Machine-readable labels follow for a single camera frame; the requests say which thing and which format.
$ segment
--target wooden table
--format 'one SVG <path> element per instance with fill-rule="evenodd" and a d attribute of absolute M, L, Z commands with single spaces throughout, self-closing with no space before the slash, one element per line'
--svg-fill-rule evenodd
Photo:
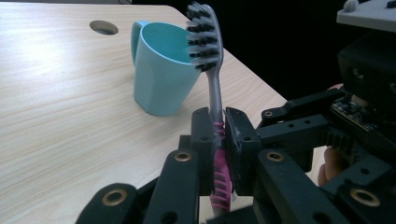
<path fill-rule="evenodd" d="M 157 177 L 190 134 L 191 113 L 208 106 L 206 76 L 176 115 L 142 111 L 130 48 L 137 20 L 187 21 L 167 6 L 0 3 L 0 223 L 74 223 L 99 189 Z M 118 32 L 98 34 L 92 21 Z M 253 125 L 285 103 L 227 50 L 220 80 L 223 105 Z M 213 216 L 205 197 L 200 211 L 202 221 Z"/>

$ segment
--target cup handle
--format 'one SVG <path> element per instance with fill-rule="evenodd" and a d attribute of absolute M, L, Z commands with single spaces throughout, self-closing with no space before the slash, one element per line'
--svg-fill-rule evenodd
<path fill-rule="evenodd" d="M 131 48 L 132 48 L 132 61 L 136 58 L 137 43 L 139 42 L 140 30 L 143 26 L 147 25 L 148 21 L 135 21 L 132 26 L 132 38 L 131 38 Z"/>

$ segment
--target toothbrush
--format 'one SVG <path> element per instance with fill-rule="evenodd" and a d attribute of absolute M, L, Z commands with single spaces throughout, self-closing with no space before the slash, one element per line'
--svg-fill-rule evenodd
<path fill-rule="evenodd" d="M 223 46 L 219 23 L 213 8 L 192 2 L 187 8 L 187 30 L 191 63 L 205 72 L 209 82 L 209 113 L 220 137 L 214 159 L 214 192 L 209 196 L 215 217 L 230 212 L 231 179 L 225 159 L 225 130 L 222 115 L 219 71 L 223 62 Z"/>

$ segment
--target light blue cup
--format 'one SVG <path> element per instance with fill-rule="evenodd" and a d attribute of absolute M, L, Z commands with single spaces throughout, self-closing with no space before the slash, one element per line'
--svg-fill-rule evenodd
<path fill-rule="evenodd" d="M 188 34 L 165 22 L 134 22 L 134 100 L 150 115 L 175 114 L 200 75 L 190 63 Z"/>

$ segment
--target toothbrush head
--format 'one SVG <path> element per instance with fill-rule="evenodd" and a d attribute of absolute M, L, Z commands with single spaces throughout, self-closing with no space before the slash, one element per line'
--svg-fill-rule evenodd
<path fill-rule="evenodd" d="M 215 11 L 209 5 L 193 2 L 187 7 L 188 44 L 191 63 L 201 72 L 219 71 L 223 61 L 221 32 Z"/>

